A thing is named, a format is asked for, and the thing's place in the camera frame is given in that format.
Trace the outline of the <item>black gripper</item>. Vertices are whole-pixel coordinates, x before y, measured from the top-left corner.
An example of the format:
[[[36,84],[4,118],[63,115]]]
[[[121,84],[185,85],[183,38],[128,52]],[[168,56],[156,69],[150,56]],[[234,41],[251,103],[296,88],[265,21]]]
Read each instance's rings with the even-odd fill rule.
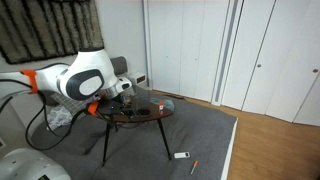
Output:
[[[112,100],[100,100],[97,112],[102,115],[121,115],[123,105]]]

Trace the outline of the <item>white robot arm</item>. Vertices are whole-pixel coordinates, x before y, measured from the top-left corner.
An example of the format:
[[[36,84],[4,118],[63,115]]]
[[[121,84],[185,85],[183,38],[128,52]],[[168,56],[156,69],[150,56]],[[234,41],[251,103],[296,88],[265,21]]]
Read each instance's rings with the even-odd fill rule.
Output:
[[[40,69],[0,73],[0,99],[12,95],[52,91],[72,100],[87,100],[100,90],[114,99],[132,86],[117,77],[107,52],[102,48],[80,50],[71,65],[56,63]]]

